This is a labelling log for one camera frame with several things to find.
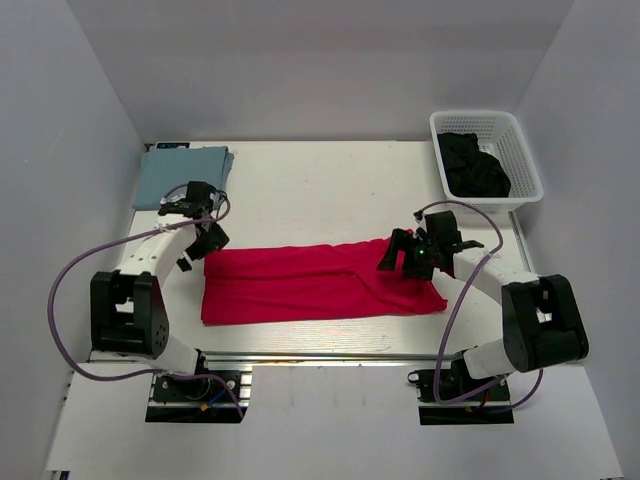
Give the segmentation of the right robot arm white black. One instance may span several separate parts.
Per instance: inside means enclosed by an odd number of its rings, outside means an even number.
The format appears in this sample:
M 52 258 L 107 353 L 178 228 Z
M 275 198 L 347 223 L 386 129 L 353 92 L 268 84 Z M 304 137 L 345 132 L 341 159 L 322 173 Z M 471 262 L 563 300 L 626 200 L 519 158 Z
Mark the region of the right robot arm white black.
M 589 342 L 569 280 L 512 267 L 483 244 L 464 240 L 450 210 L 414 214 L 418 228 L 396 228 L 379 271 L 396 269 L 430 281 L 439 270 L 494 300 L 502 311 L 502 337 L 461 354 L 470 378 L 483 380 L 584 359 Z

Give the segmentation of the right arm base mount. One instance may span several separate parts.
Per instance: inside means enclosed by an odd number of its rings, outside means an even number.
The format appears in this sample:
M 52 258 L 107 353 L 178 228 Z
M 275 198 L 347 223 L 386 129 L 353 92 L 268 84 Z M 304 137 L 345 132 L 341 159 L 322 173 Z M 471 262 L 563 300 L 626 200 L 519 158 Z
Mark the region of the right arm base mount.
M 419 423 L 421 426 L 506 425 L 514 423 L 509 409 L 511 395 L 505 380 L 483 390 L 461 403 L 442 405 L 434 396 L 435 370 L 422 369 L 408 373 L 407 381 L 417 390 Z M 439 392 L 443 401 L 462 396 L 484 387 L 490 380 L 472 379 L 464 361 L 454 360 L 442 368 Z

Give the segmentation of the red t shirt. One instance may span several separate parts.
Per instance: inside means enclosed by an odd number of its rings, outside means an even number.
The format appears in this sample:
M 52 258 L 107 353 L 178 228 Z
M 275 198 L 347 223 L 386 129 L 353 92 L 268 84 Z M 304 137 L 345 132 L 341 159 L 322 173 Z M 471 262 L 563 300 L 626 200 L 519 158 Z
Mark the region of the red t shirt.
M 229 249 L 204 264 L 206 326 L 429 315 L 448 302 L 435 286 L 380 271 L 386 238 L 338 245 Z

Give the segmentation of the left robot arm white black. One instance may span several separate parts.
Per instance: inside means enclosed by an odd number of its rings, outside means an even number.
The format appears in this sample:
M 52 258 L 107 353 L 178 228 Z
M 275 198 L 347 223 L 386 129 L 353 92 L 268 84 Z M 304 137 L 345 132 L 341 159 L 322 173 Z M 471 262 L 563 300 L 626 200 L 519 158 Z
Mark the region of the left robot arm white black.
M 133 254 L 90 282 L 91 341 L 95 350 L 143 360 L 180 376 L 198 371 L 200 352 L 170 332 L 162 286 L 178 267 L 222 250 L 229 237 L 219 221 L 230 212 L 227 194 L 199 181 L 160 202 L 155 228 Z

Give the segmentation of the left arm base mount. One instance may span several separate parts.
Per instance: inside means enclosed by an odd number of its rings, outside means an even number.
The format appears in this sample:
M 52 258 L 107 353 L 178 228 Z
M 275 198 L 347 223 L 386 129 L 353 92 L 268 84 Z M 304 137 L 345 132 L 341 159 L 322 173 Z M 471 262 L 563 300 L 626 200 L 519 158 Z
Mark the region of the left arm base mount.
M 208 361 L 206 368 L 225 383 L 213 379 L 178 381 L 154 376 L 146 408 L 146 423 L 239 424 L 242 421 L 230 389 L 242 414 L 248 409 L 252 369 L 248 364 Z

